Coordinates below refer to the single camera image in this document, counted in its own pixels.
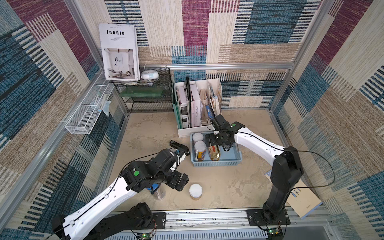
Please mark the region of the oval gold fish tin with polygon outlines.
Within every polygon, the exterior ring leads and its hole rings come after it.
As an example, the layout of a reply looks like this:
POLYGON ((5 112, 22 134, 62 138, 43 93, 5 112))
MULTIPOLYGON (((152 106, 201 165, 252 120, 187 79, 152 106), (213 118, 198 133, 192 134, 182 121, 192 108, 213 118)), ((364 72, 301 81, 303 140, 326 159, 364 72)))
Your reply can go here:
POLYGON ((219 146, 208 147, 208 152, 209 152, 210 159, 212 161, 219 161, 220 160, 221 152, 220 152, 219 146))

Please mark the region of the yellow can white lid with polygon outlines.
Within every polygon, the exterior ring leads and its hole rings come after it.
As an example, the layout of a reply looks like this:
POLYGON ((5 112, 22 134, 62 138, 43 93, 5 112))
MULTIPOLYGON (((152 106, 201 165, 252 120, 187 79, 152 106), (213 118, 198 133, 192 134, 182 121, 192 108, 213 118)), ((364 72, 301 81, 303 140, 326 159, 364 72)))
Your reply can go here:
POLYGON ((194 145, 195 149, 195 160, 201 162, 205 159, 207 146, 203 141, 197 141, 194 145))

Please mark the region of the pink can white lid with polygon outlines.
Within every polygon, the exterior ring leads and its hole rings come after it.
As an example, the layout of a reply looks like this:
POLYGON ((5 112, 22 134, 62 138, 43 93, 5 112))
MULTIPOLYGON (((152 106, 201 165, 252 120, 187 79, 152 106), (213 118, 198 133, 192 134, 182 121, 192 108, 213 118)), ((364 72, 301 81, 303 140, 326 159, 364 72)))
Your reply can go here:
POLYGON ((193 143, 197 143, 197 142, 203 142, 205 139, 204 135, 202 133, 193 133, 192 134, 192 140, 193 140, 193 143))

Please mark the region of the light blue plastic basket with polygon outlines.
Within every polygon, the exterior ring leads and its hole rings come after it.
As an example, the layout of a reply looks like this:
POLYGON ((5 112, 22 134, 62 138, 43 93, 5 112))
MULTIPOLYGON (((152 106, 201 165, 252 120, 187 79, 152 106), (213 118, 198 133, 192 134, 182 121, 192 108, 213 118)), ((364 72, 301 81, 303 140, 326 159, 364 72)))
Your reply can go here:
POLYGON ((237 144, 232 144, 228 149, 222 146, 212 146, 210 133, 193 133, 191 140, 191 162, 194 167, 220 167, 237 166, 242 160, 242 152, 237 144))

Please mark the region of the small orange can white lid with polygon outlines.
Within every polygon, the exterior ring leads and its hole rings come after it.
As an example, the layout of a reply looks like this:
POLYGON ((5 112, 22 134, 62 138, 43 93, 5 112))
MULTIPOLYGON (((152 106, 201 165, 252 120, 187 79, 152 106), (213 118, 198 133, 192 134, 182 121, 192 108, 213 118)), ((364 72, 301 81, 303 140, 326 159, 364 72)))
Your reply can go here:
POLYGON ((189 194, 193 200, 199 200, 203 194, 203 188, 200 184, 192 184, 189 188, 189 194))

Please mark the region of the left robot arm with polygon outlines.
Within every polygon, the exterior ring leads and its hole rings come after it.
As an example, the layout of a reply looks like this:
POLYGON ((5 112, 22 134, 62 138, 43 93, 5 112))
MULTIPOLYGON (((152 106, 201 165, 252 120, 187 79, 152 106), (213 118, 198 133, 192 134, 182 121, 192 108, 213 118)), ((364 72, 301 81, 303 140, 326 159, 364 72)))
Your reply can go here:
POLYGON ((154 184, 166 184, 182 191, 188 183, 186 174, 177 171, 187 147, 164 149, 148 161, 134 160, 125 166, 113 183, 81 209, 52 221, 54 235, 62 240, 83 240, 97 224, 126 200, 154 184))

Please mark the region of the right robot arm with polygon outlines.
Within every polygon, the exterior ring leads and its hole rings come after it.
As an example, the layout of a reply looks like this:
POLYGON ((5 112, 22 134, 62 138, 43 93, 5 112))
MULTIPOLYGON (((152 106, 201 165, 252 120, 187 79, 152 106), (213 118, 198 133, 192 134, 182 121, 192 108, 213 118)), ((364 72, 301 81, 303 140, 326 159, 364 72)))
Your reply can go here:
POLYGON ((277 225, 287 222, 285 204, 290 193, 297 189, 296 184, 304 174, 300 159, 300 150, 289 146, 274 144, 249 130, 245 125, 234 122, 230 124, 222 115, 209 118, 213 134, 209 135, 212 145, 219 145, 224 150, 238 144, 262 157, 272 166, 270 179, 272 189, 263 205, 261 219, 263 225, 277 225))

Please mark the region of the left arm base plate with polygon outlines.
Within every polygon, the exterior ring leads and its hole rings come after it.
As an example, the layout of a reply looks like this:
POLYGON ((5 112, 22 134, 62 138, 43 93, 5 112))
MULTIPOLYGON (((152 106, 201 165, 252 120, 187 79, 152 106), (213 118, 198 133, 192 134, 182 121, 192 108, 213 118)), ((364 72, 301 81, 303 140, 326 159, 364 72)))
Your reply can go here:
POLYGON ((152 218, 146 218, 143 215, 128 215, 124 220, 124 230, 161 230, 165 228, 167 214, 165 212, 155 212, 152 218))

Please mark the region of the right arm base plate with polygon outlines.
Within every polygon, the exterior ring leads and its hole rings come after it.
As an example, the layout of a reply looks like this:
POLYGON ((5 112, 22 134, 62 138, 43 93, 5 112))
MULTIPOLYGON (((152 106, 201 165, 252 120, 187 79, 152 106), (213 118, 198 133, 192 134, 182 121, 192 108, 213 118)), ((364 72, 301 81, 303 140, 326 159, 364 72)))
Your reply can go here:
POLYGON ((288 217, 286 209, 282 209, 277 214, 264 211, 262 208, 246 210, 247 218, 250 226, 278 226, 290 225, 291 221, 288 217))

